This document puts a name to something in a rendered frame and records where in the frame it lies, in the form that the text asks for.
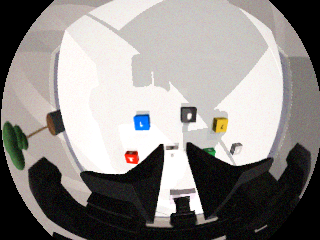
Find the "yellow block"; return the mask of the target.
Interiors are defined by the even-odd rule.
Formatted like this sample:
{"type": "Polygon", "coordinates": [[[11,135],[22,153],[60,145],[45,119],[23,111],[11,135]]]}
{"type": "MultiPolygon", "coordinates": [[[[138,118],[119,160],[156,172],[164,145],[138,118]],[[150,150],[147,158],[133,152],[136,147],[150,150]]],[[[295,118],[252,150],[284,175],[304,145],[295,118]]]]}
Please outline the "yellow block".
{"type": "Polygon", "coordinates": [[[228,119],[225,117],[213,117],[212,131],[227,132],[228,119]]]}

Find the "red block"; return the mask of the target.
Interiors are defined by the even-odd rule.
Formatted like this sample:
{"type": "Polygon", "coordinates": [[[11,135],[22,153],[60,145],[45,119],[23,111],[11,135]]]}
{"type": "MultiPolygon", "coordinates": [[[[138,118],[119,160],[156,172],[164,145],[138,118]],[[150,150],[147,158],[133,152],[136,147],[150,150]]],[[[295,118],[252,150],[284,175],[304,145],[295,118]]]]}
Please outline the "red block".
{"type": "Polygon", "coordinates": [[[125,153],[125,160],[127,160],[128,164],[137,164],[140,161],[137,151],[127,151],[125,153]]]}

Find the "blue block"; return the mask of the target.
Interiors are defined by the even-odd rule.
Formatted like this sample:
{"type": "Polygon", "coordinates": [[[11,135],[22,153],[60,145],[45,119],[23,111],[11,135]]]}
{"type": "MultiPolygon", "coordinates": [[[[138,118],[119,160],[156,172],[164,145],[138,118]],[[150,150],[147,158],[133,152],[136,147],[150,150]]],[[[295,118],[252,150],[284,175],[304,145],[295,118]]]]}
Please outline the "blue block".
{"type": "Polygon", "coordinates": [[[133,117],[133,120],[135,120],[136,131],[139,131],[139,129],[149,129],[149,127],[151,127],[151,125],[149,125],[149,115],[136,115],[133,117]]]}

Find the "green digit block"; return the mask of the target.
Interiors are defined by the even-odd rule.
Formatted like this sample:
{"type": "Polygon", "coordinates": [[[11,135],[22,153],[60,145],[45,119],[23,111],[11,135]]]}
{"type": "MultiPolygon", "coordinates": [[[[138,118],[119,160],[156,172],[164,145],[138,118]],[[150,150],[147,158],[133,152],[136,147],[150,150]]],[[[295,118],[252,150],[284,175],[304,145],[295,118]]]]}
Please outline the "green digit block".
{"type": "Polygon", "coordinates": [[[215,156],[216,155],[216,151],[215,148],[203,148],[205,152],[208,152],[209,155],[215,156]]]}

